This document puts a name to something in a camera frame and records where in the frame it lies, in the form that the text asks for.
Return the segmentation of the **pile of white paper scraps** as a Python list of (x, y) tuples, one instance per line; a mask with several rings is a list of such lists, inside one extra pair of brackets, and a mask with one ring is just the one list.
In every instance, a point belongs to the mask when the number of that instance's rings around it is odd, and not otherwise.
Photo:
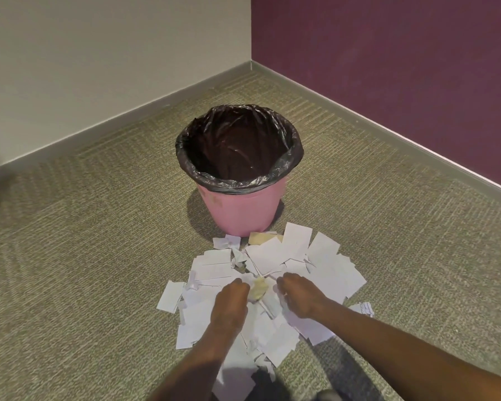
[(213, 394), (218, 401), (245, 401), (255, 387), (253, 374), (266, 370), (275, 380), (275, 368), (307, 340), (312, 346), (334, 333), (310, 319), (302, 319), (282, 306), (276, 280), (294, 273), (313, 282), (328, 298), (343, 303), (354, 296), (366, 279), (340, 244), (312, 228), (287, 223), (283, 241), (273, 238), (262, 245), (241, 246), (241, 237), (213, 238), (214, 249), (194, 258), (187, 282), (168, 281), (156, 306), (180, 314), (176, 349), (189, 349), (203, 336), (217, 294), (236, 278), (251, 283), (265, 277), (269, 289), (258, 302), (247, 302), (244, 326), (220, 368)]

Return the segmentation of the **person's right forearm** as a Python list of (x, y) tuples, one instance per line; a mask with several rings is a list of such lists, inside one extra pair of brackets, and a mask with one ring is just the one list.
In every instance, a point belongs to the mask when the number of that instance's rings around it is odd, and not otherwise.
[(402, 330), (319, 298), (305, 317), (362, 356), (404, 401), (501, 401), (501, 377)]

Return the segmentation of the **tan cardboard piece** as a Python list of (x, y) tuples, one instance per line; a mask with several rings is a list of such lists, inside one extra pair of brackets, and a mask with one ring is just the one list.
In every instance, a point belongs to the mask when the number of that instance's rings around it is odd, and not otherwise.
[(283, 235), (271, 232), (267, 233), (252, 232), (248, 237), (248, 245), (262, 245), (263, 243), (273, 238), (277, 238), (280, 242), (283, 241)]

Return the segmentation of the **person's right hand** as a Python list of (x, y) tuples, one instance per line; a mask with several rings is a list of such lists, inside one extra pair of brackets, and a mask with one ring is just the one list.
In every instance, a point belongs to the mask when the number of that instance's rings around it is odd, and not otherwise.
[(333, 310), (333, 303), (317, 286), (305, 277), (296, 275), (295, 295), (296, 308), (290, 309), (302, 319), (320, 319)]

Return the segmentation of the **yellowish paper scrap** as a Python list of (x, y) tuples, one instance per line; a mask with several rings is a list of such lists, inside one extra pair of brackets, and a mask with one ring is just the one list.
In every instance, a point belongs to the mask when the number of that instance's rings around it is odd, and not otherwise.
[(269, 285), (265, 277), (258, 277), (251, 283), (251, 288), (248, 292), (247, 299), (250, 302), (260, 301), (267, 293)]

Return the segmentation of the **pink plastic waste bin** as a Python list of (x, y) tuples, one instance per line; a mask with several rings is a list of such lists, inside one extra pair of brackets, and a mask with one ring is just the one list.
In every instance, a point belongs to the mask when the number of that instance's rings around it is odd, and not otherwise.
[(197, 185), (199, 194), (216, 225), (227, 235), (249, 237), (261, 233), (274, 222), (288, 177), (257, 192), (227, 195)]

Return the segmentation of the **black plastic bin liner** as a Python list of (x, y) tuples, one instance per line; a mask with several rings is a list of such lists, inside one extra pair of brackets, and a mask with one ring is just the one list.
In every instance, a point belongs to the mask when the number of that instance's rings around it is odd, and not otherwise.
[(282, 180), (302, 160), (294, 125), (268, 107), (220, 105), (193, 119), (175, 143), (180, 168), (210, 192), (247, 195)]

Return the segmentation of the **person's left forearm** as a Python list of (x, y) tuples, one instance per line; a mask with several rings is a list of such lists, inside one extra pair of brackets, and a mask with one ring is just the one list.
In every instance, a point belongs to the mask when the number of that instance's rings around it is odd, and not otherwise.
[(240, 328), (211, 323), (147, 401), (210, 401), (220, 367)]

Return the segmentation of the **person's left hand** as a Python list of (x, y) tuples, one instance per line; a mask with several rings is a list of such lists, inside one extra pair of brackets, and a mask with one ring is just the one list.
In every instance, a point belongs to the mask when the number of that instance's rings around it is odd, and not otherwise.
[(249, 291), (250, 285), (240, 278), (224, 286), (215, 298), (210, 326), (234, 339), (247, 317)]

